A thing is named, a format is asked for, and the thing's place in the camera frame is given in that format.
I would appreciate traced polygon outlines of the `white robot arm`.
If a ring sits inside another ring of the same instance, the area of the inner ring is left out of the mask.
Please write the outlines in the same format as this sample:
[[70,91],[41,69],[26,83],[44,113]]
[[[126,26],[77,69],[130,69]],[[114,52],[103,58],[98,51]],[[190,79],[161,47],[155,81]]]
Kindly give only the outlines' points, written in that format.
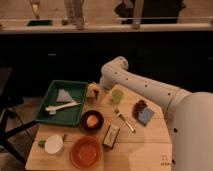
[[120,84],[160,106],[173,119],[172,171],[213,171],[213,93],[190,92],[127,71],[118,56],[101,68],[100,85]]

